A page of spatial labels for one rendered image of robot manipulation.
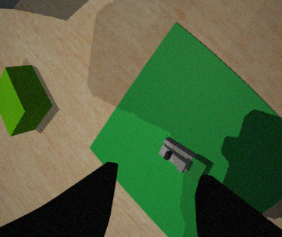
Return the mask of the green square mat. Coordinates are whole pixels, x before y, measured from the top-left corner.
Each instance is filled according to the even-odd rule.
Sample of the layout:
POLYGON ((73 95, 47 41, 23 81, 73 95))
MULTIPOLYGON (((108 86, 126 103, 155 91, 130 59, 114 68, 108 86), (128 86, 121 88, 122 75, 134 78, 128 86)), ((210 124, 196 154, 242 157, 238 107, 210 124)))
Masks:
POLYGON ((198 237, 199 182, 159 154, 166 139, 210 160, 213 176, 260 214, 282 199, 282 119, 177 22, 90 150, 168 237, 198 237))

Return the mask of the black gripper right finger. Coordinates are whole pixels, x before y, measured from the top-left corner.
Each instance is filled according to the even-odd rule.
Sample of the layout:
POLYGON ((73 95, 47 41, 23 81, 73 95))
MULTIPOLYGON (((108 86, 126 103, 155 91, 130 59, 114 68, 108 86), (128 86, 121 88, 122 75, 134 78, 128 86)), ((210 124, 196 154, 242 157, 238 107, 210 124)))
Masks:
POLYGON ((213 176, 201 175, 195 204, 198 237, 282 237, 277 224, 213 176))

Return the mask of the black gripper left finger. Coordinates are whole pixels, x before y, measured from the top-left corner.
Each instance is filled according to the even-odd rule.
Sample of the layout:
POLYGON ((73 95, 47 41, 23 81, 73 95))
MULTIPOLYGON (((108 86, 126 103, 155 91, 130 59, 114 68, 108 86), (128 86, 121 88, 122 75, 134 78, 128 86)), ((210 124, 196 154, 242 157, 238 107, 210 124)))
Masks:
POLYGON ((104 237, 117 182, 116 163, 105 163, 31 213, 0 227, 0 237, 104 237))

